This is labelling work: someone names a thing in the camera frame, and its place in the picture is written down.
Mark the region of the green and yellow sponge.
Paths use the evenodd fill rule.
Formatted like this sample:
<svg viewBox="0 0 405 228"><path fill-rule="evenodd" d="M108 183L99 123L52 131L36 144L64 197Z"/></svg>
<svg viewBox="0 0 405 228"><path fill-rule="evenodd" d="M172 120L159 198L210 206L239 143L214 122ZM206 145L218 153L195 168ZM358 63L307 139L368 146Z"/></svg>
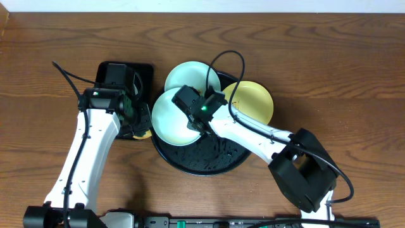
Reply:
<svg viewBox="0 0 405 228"><path fill-rule="evenodd" d="M139 136L134 135L133 138L136 140L142 140L142 139L147 139L151 136L152 136L151 131L148 130L148 131L144 132L143 135L139 135Z"/></svg>

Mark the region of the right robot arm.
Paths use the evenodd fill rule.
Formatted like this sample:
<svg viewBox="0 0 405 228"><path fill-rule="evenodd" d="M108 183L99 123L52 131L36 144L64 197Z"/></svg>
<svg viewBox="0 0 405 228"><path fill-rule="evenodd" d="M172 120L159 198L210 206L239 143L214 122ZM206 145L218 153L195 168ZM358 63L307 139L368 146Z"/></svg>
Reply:
<svg viewBox="0 0 405 228"><path fill-rule="evenodd" d="M300 129L293 134L260 123L239 112L223 92L212 87L202 96L184 85L172 102L187 117L188 128L231 140L263 159L303 219L319 220L320 227L334 220L330 205L341 174L310 131Z"/></svg>

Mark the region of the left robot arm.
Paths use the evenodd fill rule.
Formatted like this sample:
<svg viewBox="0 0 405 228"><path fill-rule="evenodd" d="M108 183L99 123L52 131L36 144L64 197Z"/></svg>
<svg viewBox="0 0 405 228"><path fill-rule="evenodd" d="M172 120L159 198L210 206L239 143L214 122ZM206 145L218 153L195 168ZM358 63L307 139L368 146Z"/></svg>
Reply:
<svg viewBox="0 0 405 228"><path fill-rule="evenodd" d="M134 212L117 209L99 217L97 194L115 139L135 140L152 127L152 65L104 61L92 87L78 96L77 128L65 164L43 205L28 206L24 227L142 227Z"/></svg>

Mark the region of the yellow plate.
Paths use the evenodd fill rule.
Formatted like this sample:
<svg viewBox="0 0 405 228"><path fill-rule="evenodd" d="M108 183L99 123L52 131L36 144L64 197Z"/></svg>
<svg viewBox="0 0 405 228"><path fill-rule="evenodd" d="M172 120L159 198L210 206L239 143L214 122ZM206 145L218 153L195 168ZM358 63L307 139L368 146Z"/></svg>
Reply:
<svg viewBox="0 0 405 228"><path fill-rule="evenodd" d="M243 114L268 125L273 116L274 104L268 90L252 81L240 82L232 105Z"/></svg>

